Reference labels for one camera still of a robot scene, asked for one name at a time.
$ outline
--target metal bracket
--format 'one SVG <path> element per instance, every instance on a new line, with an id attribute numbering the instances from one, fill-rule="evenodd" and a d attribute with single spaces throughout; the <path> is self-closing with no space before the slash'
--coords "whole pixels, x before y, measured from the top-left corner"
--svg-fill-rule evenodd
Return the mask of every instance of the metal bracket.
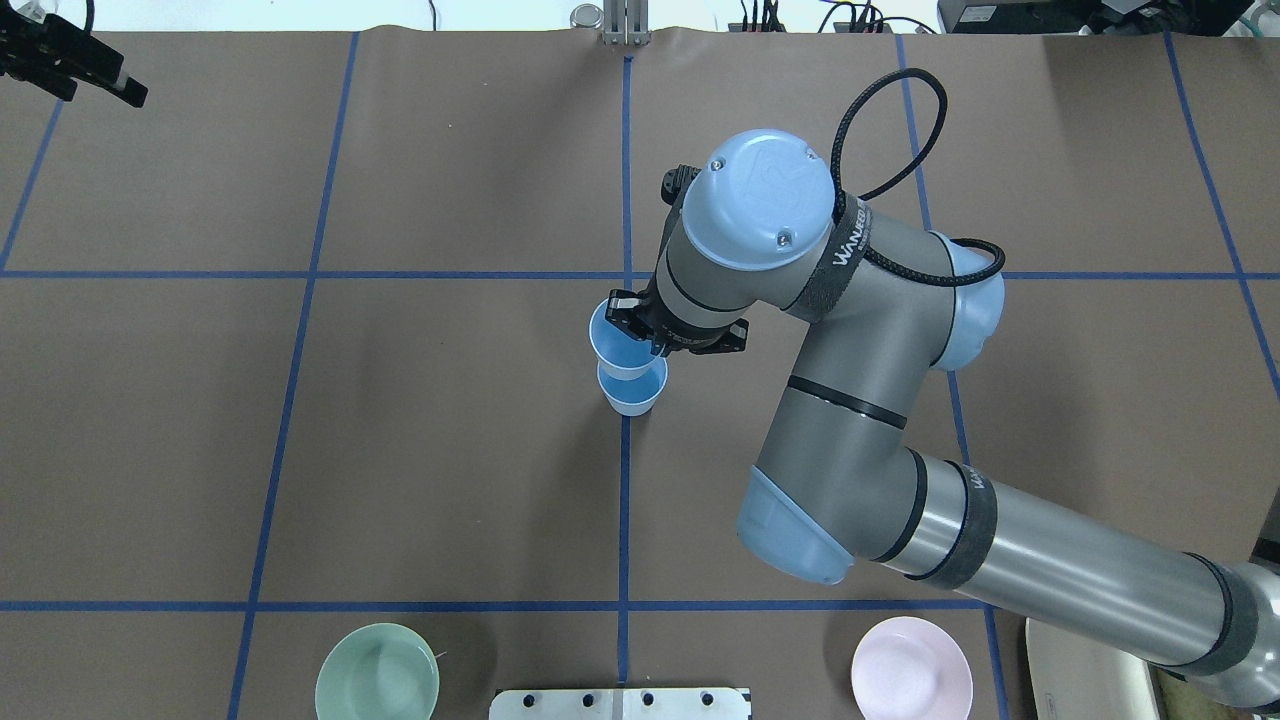
<path id="1" fill-rule="evenodd" d="M 506 691 L 489 720 L 751 720 L 744 688 Z"/>
<path id="2" fill-rule="evenodd" d="M 649 45 L 649 0 L 604 0 L 600 42 Z"/>

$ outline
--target green bowl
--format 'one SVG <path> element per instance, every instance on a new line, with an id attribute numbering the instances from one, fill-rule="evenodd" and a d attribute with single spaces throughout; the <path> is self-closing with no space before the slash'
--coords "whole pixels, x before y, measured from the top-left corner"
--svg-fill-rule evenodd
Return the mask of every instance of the green bowl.
<path id="1" fill-rule="evenodd" d="M 435 653 L 413 630 L 366 625 L 342 638 L 316 678 L 319 720 L 428 720 L 440 694 Z"/>

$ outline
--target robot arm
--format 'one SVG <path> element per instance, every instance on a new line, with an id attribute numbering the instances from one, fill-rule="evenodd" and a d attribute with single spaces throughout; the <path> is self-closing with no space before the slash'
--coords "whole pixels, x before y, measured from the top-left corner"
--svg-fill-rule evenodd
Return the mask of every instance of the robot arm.
<path id="1" fill-rule="evenodd" d="M 1132 652 L 1228 705 L 1280 711 L 1280 579 L 901 445 L 927 372 L 968 364 L 995 332 L 1004 279 L 969 282 L 988 260 L 860 200 L 833 220 L 836 192 L 803 140 L 739 135 L 700 172 L 668 173 L 653 278 L 611 293 L 611 322 L 659 355 L 741 350 L 756 301 L 812 323 L 751 468 L 744 544 L 826 584 L 855 557 L 882 562 Z M 870 247 L 897 272 L 863 261 Z M 936 282 L 957 275 L 966 282 Z"/>

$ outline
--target white label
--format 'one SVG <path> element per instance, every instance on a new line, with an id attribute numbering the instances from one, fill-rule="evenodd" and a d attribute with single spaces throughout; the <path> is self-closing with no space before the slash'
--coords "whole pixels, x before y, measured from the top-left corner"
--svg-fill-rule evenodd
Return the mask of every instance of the white label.
<path id="1" fill-rule="evenodd" d="M 960 13 L 960 22 L 963 23 L 984 23 L 991 19 L 991 15 L 996 14 L 995 5 L 974 5 L 973 8 L 965 8 Z"/>

